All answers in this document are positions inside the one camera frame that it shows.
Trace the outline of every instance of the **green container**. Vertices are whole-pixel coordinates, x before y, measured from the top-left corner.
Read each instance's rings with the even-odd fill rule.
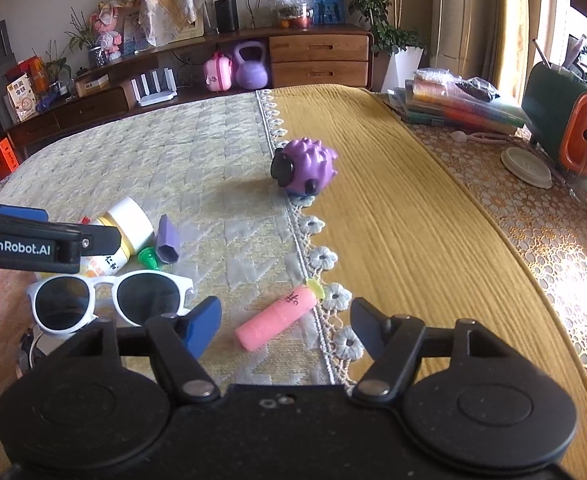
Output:
[[[531,138],[558,164],[560,144],[571,113],[577,100],[586,93],[586,81],[557,65],[548,69],[544,63],[538,63],[529,75],[523,110],[531,121]]]

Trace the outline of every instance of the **pink chalk stick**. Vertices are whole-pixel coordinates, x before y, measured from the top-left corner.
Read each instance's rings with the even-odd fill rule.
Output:
[[[253,352],[311,310],[318,303],[318,297],[324,297],[324,292],[320,283],[315,280],[308,280],[307,284],[309,286],[298,285],[289,294],[238,327],[236,335],[241,345]]]

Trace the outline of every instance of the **pink doll figure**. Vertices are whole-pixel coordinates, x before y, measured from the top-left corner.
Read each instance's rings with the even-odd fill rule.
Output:
[[[102,47],[110,61],[120,57],[118,45],[123,42],[123,37],[116,32],[118,22],[118,8],[112,4],[98,4],[98,13],[92,14],[90,22],[98,33],[98,46]]]

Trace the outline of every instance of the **black speaker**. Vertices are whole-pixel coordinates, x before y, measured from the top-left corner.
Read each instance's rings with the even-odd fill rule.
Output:
[[[216,7],[218,32],[233,32],[240,28],[236,0],[216,0],[214,6]]]

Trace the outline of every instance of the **purple hedgehog toy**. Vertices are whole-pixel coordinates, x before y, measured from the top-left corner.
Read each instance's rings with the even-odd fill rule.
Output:
[[[337,175],[333,169],[335,158],[336,152],[323,147],[320,140],[302,137],[276,150],[271,176],[290,195],[317,195]]]

